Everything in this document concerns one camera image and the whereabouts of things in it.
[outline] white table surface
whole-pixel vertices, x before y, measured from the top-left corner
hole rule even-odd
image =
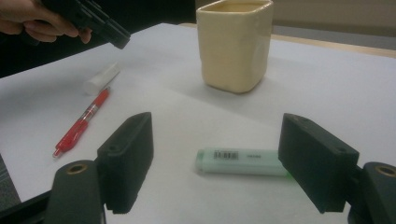
[[[85,80],[119,62],[112,92],[74,149],[52,158],[57,142],[93,96]],[[63,165],[93,160],[129,117],[150,111],[154,160],[127,215],[107,223],[347,223],[347,211],[321,215],[284,177],[201,175],[203,147],[277,150],[282,116],[312,119],[367,161],[396,164],[396,60],[272,40],[256,89],[232,94],[201,79],[194,28],[159,24],[107,44],[0,79],[0,153],[23,201],[50,189]]]

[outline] barcode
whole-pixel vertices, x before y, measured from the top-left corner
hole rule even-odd
[[[239,158],[237,151],[215,151],[215,160],[233,160],[237,161]]]

